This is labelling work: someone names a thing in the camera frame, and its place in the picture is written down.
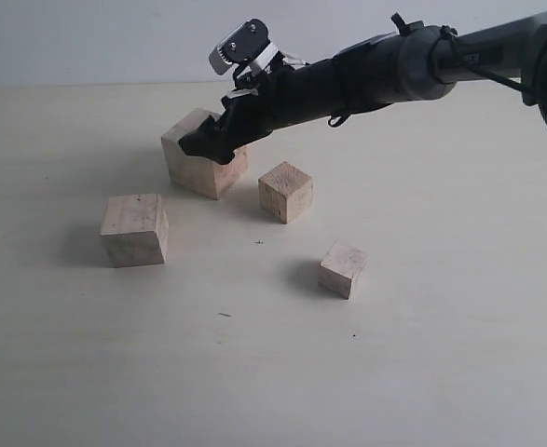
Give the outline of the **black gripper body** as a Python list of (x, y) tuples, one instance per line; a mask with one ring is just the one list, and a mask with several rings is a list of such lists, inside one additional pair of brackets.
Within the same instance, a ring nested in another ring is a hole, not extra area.
[(251, 88), (222, 99), (224, 114), (217, 121), (217, 141), (238, 148), (258, 141), (277, 129), (346, 112), (346, 95), (331, 59), (300, 69), (283, 65), (260, 74)]

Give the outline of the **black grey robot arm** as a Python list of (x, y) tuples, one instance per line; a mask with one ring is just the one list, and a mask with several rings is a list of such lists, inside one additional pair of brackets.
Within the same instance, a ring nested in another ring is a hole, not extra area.
[(320, 118), (338, 127), (396, 103), (439, 100), (475, 80), (519, 92), (547, 126), (547, 11), (470, 34), (399, 14), (392, 20), (393, 32), (316, 62), (279, 50), (261, 20), (243, 22), (209, 57), (216, 73), (234, 80), (224, 111), (183, 135), (182, 151), (226, 165), (275, 130)]

